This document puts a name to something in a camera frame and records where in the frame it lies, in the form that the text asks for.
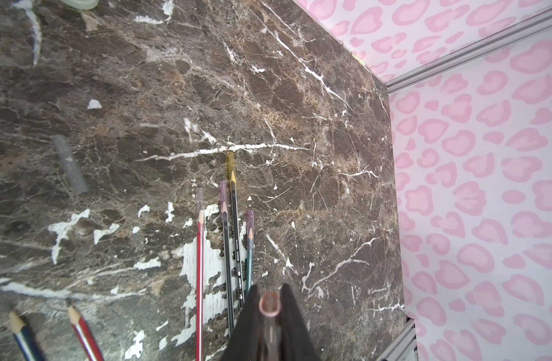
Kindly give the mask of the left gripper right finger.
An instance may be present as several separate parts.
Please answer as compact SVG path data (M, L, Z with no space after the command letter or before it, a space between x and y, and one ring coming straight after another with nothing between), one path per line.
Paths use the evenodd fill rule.
M310 338L296 298L289 284L283 284L281 300L281 351L282 360L320 361L321 358Z

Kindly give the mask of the red capped pencil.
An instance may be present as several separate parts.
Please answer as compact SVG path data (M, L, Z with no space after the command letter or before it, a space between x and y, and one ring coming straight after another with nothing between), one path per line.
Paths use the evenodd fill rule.
M196 361L202 360L205 206L202 188L196 189Z

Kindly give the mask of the grey removed pencil cap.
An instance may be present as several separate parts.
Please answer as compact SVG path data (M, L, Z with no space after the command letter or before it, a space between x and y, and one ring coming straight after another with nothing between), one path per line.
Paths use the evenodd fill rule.
M71 150L68 139L64 135L54 135L52 137L52 143L74 193L76 195L87 193L89 187L83 177L77 159Z

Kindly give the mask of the yellow capped pencil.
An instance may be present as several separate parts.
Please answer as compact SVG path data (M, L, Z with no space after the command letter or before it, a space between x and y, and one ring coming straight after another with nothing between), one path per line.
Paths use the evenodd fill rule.
M238 197L237 197L237 179L236 179L236 167L234 153L228 152L226 154L226 169L229 176L229 195L230 206L232 212L232 228L233 238L235 242L235 270L238 286L238 307L241 308L244 305L244 281L241 267L241 255L240 255L240 242L239 242L239 225L238 225Z

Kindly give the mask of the clear pink pencil cap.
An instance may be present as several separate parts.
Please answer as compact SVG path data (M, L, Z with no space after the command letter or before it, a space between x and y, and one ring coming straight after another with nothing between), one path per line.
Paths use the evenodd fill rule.
M281 359L282 303L274 292L262 294L259 300L261 333L259 337L259 360Z

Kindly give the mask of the purple capped pencil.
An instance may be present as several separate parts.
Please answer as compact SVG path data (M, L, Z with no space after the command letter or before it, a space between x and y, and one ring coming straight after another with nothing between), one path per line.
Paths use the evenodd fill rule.
M220 216L221 226L223 231L223 249L226 270L226 293L227 293L227 321L229 338L232 338L232 333L235 328L234 316L234 300L232 291L232 268L231 268L231 253L229 246L229 226L228 226L228 206L227 206L227 182L220 182Z

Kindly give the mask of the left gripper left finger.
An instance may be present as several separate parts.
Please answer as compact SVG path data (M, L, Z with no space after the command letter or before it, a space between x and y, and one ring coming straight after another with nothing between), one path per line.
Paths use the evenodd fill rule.
M221 361L257 361L260 343L260 292L253 285L238 317L234 332Z

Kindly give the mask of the teal capped pencil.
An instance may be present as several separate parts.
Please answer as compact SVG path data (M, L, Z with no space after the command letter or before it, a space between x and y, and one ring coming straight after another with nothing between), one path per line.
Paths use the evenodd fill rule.
M254 249L254 211L247 212L247 231L246 231L246 290L250 292L253 285L253 249Z

